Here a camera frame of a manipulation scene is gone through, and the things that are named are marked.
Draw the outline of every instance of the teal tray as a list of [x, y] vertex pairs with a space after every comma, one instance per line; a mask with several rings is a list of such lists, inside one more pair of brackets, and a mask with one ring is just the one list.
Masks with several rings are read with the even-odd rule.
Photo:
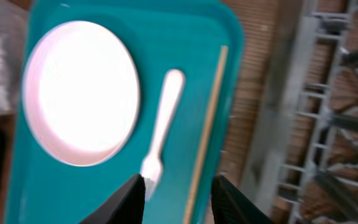
[[162, 81], [171, 68], [182, 70], [186, 83], [163, 149], [163, 175], [145, 205], [143, 223], [182, 223], [219, 51], [227, 45], [223, 84], [192, 218], [192, 223], [203, 223], [244, 47], [235, 15], [220, 3], [206, 1], [37, 2], [29, 22], [26, 60], [37, 41], [61, 23], [83, 20], [105, 26], [123, 41], [137, 67], [139, 117], [132, 136], [113, 158], [97, 166], [74, 167], [44, 152], [31, 135], [21, 107], [5, 223], [78, 223], [138, 173], [149, 149]]

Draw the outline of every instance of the wooden chopstick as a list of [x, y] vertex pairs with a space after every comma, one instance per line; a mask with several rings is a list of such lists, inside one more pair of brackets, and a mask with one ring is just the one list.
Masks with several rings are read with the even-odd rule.
[[193, 178], [191, 180], [190, 192], [188, 195], [185, 217], [183, 224], [190, 224], [193, 216], [193, 210], [197, 198], [198, 186], [200, 184], [201, 173], [204, 167], [204, 160], [208, 149], [209, 137], [211, 135], [212, 125], [215, 117], [216, 106], [218, 104], [219, 92], [221, 90], [221, 83], [223, 79], [224, 67], [226, 65], [227, 52], [229, 48], [225, 45], [221, 47], [219, 54], [218, 67], [216, 69], [215, 81], [211, 90], [211, 96], [205, 116], [204, 128], [201, 134], [200, 144], [198, 146], [198, 154], [196, 158], [195, 169], [193, 172]]

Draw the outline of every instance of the white plate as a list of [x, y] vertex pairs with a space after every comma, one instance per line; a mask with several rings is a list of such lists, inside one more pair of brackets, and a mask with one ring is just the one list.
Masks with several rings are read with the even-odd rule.
[[125, 144], [139, 109], [131, 55], [106, 28], [57, 26], [38, 42], [24, 75], [24, 110], [38, 143], [54, 158], [91, 166]]

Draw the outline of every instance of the teal surface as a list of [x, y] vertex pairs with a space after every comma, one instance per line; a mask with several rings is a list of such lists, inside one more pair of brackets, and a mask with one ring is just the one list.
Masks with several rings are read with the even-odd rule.
[[105, 26], [126, 45], [139, 73], [137, 124], [113, 158], [97, 166], [74, 167], [44, 152], [20, 108], [5, 222], [78, 223], [139, 172], [149, 149], [164, 75], [178, 68], [186, 83], [163, 149], [163, 175], [145, 205], [143, 223], [182, 223], [219, 51], [227, 45], [229, 55], [192, 222], [202, 223], [241, 61], [241, 26], [226, 6], [212, 0], [197, 4], [87, 2], [39, 1], [31, 13], [25, 58], [43, 35], [63, 22], [84, 20]]

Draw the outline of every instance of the metal rack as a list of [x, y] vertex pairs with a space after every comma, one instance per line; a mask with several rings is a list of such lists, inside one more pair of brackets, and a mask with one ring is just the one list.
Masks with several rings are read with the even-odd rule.
[[[303, 1], [300, 8], [301, 19], [291, 56], [286, 61], [285, 75], [276, 75], [276, 80], [272, 78], [277, 72], [275, 64], [270, 64], [267, 90], [240, 189], [248, 197], [255, 195], [253, 202], [265, 213], [270, 213], [277, 195], [292, 204], [288, 219], [290, 224], [326, 220], [358, 223], [358, 196], [346, 187], [358, 187], [358, 181], [336, 175], [336, 171], [343, 168], [358, 169], [358, 154], [348, 161], [329, 163], [337, 132], [358, 152], [358, 141], [352, 135], [358, 133], [358, 105], [344, 111], [332, 111], [329, 107], [334, 82], [340, 72], [351, 70], [358, 78], [358, 50], [348, 52], [344, 48], [352, 17], [358, 11], [358, 0], [348, 0], [344, 13], [316, 12], [317, 0]], [[311, 54], [317, 42], [322, 41], [335, 46], [329, 72], [323, 82], [304, 86]], [[317, 110], [310, 111], [307, 105], [314, 100], [319, 102], [315, 105]], [[285, 163], [297, 116], [314, 121], [302, 166]], [[266, 135], [273, 136], [271, 141], [266, 141]], [[300, 173], [296, 184], [285, 181], [289, 172]], [[300, 214], [300, 207], [306, 188], [312, 181], [328, 193], [338, 210], [305, 220]]]

